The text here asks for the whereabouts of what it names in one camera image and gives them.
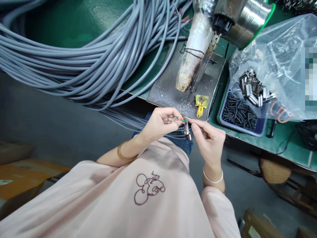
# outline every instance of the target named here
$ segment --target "cardboard box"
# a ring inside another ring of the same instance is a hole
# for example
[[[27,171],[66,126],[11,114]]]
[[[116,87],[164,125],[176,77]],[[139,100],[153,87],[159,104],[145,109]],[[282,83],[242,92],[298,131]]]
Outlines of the cardboard box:
[[[0,140],[0,165],[27,159],[33,150],[32,145],[22,141]]]
[[[284,238],[268,219],[260,218],[253,212],[246,210],[244,214],[245,227],[242,238]]]
[[[317,235],[303,228],[298,228],[296,238],[317,238]]]
[[[45,180],[70,169],[36,158],[0,165],[0,220],[33,199]]]

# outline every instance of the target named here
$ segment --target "plastic bag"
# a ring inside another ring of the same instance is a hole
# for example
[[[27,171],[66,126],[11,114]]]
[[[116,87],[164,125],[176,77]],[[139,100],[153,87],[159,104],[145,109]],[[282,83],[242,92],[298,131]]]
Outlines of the plastic bag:
[[[317,17],[305,14],[264,28],[248,47],[240,52],[236,50],[232,55],[229,88],[239,93],[239,77],[252,69],[258,80],[276,94],[279,102],[290,112],[291,121],[317,119],[316,111],[305,111],[302,107],[305,80],[301,74],[305,70],[302,47],[317,46],[316,26]],[[252,109],[261,117],[256,106],[252,105]]]
[[[211,22],[216,0],[194,0],[194,17],[189,32],[182,63],[176,78],[176,89],[181,92],[191,85],[213,36]]]

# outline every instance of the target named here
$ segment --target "blue plastic tray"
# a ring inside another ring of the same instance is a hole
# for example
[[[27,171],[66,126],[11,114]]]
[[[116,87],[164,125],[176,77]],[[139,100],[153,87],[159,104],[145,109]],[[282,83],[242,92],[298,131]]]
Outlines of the blue plastic tray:
[[[224,94],[222,101],[221,101],[220,109],[219,109],[218,116],[217,116],[218,122],[223,126],[229,127],[231,129],[234,129],[234,130],[239,131],[239,132],[243,132],[245,134],[249,134],[251,136],[256,136],[256,137],[263,136],[263,134],[265,132],[265,127],[266,127],[266,118],[259,118],[258,119],[258,123],[257,123],[254,131],[249,131],[249,130],[244,129],[242,127],[239,127],[239,126],[236,126],[236,125],[231,124],[229,122],[226,122],[222,119],[222,113],[224,112],[225,104],[226,104],[227,97],[228,97],[228,94],[230,91],[228,89],[229,83],[230,83],[230,79],[228,79],[227,86],[225,89],[226,93]],[[269,109],[268,104],[263,104],[263,107],[261,108],[262,115],[266,115],[268,112],[268,109]]]

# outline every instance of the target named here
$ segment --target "pink shirt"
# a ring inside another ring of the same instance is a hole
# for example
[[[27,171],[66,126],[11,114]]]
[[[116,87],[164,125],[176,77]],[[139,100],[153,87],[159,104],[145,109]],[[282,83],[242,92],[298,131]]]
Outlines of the pink shirt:
[[[166,138],[131,164],[82,161],[0,222],[0,237],[240,237],[231,202],[206,187]]]

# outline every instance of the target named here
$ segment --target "gray floor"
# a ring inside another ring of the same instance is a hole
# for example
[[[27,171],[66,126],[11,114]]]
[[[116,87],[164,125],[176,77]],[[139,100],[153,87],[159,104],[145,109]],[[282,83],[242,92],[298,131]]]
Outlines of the gray floor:
[[[101,113],[42,93],[0,72],[0,139],[27,141],[36,147],[34,156],[74,166],[82,160],[96,160],[129,139],[131,134]],[[227,162],[230,158],[257,169],[257,159],[250,154],[251,150],[257,149],[230,139],[223,151],[226,195],[233,204],[236,218],[242,217],[249,208],[260,216],[268,216],[287,238],[295,237],[299,226],[317,232],[315,219],[279,199],[261,178]],[[190,173],[200,193],[203,164],[194,142]]]

